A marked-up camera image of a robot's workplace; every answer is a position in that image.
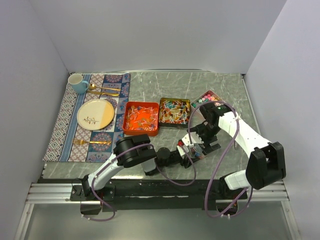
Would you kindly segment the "gold fork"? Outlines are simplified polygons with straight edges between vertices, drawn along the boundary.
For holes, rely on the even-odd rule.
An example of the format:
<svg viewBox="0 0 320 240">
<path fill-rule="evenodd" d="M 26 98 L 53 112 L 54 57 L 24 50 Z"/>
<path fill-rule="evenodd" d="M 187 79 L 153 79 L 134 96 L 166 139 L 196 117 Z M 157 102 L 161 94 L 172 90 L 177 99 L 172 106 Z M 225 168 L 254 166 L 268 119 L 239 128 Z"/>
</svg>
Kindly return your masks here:
<svg viewBox="0 0 320 240">
<path fill-rule="evenodd" d="M 98 145 L 110 145 L 111 141 L 86 141 L 83 139 L 74 139 L 72 141 L 75 145 L 84 145 L 84 144 L 98 144 Z"/>
</svg>

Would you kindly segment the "aluminium rail frame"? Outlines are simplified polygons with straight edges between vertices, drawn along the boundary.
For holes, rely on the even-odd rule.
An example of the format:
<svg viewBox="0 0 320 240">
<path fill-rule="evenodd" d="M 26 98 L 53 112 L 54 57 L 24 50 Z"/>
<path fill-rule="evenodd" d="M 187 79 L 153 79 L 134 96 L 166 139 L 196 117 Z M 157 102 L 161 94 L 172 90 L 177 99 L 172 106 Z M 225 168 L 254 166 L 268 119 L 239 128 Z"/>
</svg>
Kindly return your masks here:
<svg viewBox="0 0 320 240">
<path fill-rule="evenodd" d="M 209 218 L 199 209 L 121 210 L 106 222 L 81 218 L 69 183 L 30 186 L 17 240 L 299 240 L 283 182 L 255 191 L 232 218 Z"/>
</svg>

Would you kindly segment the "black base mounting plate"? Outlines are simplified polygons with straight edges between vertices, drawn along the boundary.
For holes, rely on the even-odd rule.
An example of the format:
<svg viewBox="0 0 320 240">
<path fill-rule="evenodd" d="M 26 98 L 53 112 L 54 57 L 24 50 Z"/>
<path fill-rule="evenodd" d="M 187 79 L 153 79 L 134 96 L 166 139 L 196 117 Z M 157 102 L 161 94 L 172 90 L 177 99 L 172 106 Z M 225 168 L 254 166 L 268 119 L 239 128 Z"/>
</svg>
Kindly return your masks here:
<svg viewBox="0 0 320 240">
<path fill-rule="evenodd" d="M 209 181 L 197 179 L 185 186 L 180 180 L 175 185 L 160 179 L 113 179 L 104 188 L 97 190 L 97 196 L 111 205 L 111 208 L 98 202 L 89 190 L 76 183 L 71 188 L 70 201 L 81 202 L 82 214 L 98 214 L 100 211 L 118 210 L 160 210 L 160 209 L 204 209 L 205 193 Z"/>
</svg>

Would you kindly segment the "clear glass jar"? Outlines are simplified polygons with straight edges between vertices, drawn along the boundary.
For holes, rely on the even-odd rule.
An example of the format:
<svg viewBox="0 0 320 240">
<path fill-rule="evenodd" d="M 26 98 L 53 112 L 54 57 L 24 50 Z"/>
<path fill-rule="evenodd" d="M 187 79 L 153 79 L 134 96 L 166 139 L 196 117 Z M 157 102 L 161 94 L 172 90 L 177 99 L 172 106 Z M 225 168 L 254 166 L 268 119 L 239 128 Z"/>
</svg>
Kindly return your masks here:
<svg viewBox="0 0 320 240">
<path fill-rule="evenodd" d="M 192 151 L 192 148 L 190 148 L 189 156 L 192 159 L 193 162 L 197 162 L 204 158 L 204 154 L 199 154 L 197 152 Z"/>
</svg>

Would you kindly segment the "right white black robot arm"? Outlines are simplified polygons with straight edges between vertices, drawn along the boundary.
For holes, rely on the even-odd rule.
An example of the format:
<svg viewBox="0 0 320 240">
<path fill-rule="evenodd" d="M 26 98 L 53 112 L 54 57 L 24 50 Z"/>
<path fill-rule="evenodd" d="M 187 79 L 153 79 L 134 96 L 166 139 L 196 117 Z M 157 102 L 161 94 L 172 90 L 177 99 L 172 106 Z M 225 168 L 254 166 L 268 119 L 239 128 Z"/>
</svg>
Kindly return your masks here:
<svg viewBox="0 0 320 240">
<path fill-rule="evenodd" d="M 226 132 L 232 142 L 237 143 L 248 157 L 244 170 L 229 173 L 222 177 L 219 194 L 231 199 L 238 189 L 252 187 L 260 190 L 284 179 L 287 175 L 285 151 L 279 142 L 271 142 L 251 128 L 228 103 L 217 100 L 202 103 L 197 107 L 204 122 L 188 127 L 182 141 L 185 146 L 207 147 L 216 140 L 217 133 Z"/>
</svg>

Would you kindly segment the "blue white mug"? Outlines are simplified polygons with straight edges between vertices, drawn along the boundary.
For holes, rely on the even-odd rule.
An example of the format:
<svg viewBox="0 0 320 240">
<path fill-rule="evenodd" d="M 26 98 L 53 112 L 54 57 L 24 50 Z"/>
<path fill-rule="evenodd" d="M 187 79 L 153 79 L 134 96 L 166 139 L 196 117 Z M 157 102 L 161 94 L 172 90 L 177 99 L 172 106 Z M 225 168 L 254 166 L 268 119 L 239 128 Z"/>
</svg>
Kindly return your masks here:
<svg viewBox="0 0 320 240">
<path fill-rule="evenodd" d="M 74 73 L 68 77 L 68 83 L 77 94 L 84 94 L 89 88 L 89 82 L 79 73 Z"/>
</svg>

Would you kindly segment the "gold spoon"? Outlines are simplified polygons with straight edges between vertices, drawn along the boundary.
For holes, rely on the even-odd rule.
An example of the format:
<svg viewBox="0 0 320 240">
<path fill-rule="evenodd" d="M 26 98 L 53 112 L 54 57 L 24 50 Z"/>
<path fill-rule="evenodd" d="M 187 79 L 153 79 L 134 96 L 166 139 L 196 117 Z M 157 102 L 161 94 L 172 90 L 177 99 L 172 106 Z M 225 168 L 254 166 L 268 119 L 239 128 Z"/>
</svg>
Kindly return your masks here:
<svg viewBox="0 0 320 240">
<path fill-rule="evenodd" d="M 99 86 L 97 86 L 97 85 L 95 85 L 93 83 L 90 83 L 88 88 L 90 90 L 95 90 L 95 89 L 112 90 L 112 91 L 120 91 L 121 90 L 120 88 L 103 87 L 103 86 L 99 87 Z"/>
</svg>

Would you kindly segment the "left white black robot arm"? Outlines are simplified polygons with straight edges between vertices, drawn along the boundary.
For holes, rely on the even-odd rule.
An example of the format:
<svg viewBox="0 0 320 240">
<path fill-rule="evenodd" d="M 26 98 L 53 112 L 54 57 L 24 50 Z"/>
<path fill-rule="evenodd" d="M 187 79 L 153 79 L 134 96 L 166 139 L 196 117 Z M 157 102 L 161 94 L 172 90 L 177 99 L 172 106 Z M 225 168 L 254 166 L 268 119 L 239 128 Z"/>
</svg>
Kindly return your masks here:
<svg viewBox="0 0 320 240">
<path fill-rule="evenodd" d="M 166 147 L 155 150 L 147 134 L 123 137 L 116 142 L 106 162 L 81 179 L 81 194 L 88 201 L 94 201 L 112 177 L 123 169 L 137 165 L 142 165 L 146 175 L 153 175 L 158 167 L 171 164 L 182 163 L 193 167 L 195 161 L 186 153 L 188 150 L 179 146 L 175 151 Z"/>
</svg>

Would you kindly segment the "patterned placemat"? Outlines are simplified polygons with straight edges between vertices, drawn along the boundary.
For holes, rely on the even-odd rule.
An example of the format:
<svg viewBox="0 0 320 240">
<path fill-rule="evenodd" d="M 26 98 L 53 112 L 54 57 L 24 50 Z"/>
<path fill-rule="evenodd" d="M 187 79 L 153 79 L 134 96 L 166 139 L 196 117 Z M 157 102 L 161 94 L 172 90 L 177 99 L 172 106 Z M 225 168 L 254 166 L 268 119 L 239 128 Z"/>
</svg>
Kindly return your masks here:
<svg viewBox="0 0 320 240">
<path fill-rule="evenodd" d="M 116 93 L 119 96 L 95 95 L 91 93 L 77 94 L 67 84 L 62 98 L 53 132 L 42 160 L 44 162 L 92 162 L 103 163 L 111 155 L 115 143 L 124 137 L 123 121 L 125 107 L 129 101 L 130 73 L 82 74 L 85 81 L 98 87 L 117 88 L 120 91 L 94 89 L 97 92 Z M 95 99 L 106 100 L 114 108 L 114 117 L 110 124 L 100 130 L 86 130 L 78 125 L 77 112 L 86 102 Z M 73 140 L 111 141 L 107 144 L 73 144 Z"/>
</svg>

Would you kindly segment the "gold knife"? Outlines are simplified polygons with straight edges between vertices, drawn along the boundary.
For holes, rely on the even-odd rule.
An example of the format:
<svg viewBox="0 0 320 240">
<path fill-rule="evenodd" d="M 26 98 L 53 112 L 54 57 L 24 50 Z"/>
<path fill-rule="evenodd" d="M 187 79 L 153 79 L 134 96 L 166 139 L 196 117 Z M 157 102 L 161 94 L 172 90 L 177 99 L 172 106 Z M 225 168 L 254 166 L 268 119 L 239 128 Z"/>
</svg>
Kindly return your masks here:
<svg viewBox="0 0 320 240">
<path fill-rule="evenodd" d="M 109 93 L 109 92 L 101 92 L 101 91 L 93 91 L 88 90 L 87 93 L 93 94 L 93 95 L 99 95 L 99 96 L 112 96 L 112 97 L 118 97 L 119 93 Z"/>
</svg>

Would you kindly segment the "pink tin of star candies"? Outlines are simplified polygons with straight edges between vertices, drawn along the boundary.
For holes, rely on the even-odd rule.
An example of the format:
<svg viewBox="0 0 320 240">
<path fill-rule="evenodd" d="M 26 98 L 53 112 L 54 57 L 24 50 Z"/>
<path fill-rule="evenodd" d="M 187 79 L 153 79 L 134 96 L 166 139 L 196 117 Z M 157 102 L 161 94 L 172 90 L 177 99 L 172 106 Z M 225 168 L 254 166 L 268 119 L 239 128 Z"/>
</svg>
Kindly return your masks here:
<svg viewBox="0 0 320 240">
<path fill-rule="evenodd" d="M 195 100 L 191 102 L 191 106 L 196 108 L 197 106 L 206 103 L 206 102 L 214 102 L 221 101 L 222 99 L 214 93 L 212 90 L 208 90 L 203 93 L 201 96 L 197 97 Z"/>
</svg>

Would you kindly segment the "clear round jar lid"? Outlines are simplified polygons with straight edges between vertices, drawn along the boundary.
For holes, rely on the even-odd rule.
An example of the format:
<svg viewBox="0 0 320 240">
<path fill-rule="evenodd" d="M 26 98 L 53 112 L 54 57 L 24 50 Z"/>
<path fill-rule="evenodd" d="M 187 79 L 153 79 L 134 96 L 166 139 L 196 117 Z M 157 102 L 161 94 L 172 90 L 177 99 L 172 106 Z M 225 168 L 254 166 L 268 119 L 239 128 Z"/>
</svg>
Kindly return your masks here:
<svg viewBox="0 0 320 240">
<path fill-rule="evenodd" d="M 192 150 L 193 152 L 196 152 L 196 153 L 200 154 L 200 155 L 203 153 L 202 148 L 201 148 L 201 146 L 200 146 L 199 144 L 195 144 L 195 145 L 191 148 L 191 150 Z"/>
</svg>

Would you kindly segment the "dark tin of lollipops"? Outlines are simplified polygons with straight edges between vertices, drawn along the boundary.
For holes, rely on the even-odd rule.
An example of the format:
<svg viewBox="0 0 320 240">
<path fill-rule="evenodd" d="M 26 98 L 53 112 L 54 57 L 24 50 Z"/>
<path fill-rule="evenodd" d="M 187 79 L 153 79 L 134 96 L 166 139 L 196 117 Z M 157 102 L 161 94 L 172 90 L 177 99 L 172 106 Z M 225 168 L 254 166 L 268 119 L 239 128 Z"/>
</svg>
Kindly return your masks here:
<svg viewBox="0 0 320 240">
<path fill-rule="evenodd" d="M 160 127 L 186 129 L 191 115 L 189 99 L 162 97 L 159 102 Z"/>
</svg>

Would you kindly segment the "cream ceramic plate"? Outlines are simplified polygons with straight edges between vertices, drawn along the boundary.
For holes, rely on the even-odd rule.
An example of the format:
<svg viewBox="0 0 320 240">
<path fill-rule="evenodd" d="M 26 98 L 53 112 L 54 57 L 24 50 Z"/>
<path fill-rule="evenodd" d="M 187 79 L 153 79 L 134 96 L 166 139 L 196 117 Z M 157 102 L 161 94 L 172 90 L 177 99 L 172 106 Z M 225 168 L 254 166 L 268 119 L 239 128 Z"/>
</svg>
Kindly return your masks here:
<svg viewBox="0 0 320 240">
<path fill-rule="evenodd" d="M 109 125 L 114 115 L 115 109 L 110 102 L 103 99 L 93 99 L 79 108 L 76 120 L 83 129 L 95 131 Z"/>
</svg>

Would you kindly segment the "orange candy box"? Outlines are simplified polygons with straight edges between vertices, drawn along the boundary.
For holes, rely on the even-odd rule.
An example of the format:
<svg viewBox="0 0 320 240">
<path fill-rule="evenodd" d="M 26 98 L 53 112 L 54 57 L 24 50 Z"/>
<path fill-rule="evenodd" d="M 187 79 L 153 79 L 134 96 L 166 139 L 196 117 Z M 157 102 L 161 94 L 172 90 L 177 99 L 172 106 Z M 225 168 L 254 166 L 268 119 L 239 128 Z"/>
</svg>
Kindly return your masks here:
<svg viewBox="0 0 320 240">
<path fill-rule="evenodd" d="M 125 107 L 122 129 L 125 135 L 147 134 L 155 137 L 159 131 L 159 108 L 156 102 L 129 101 Z"/>
</svg>

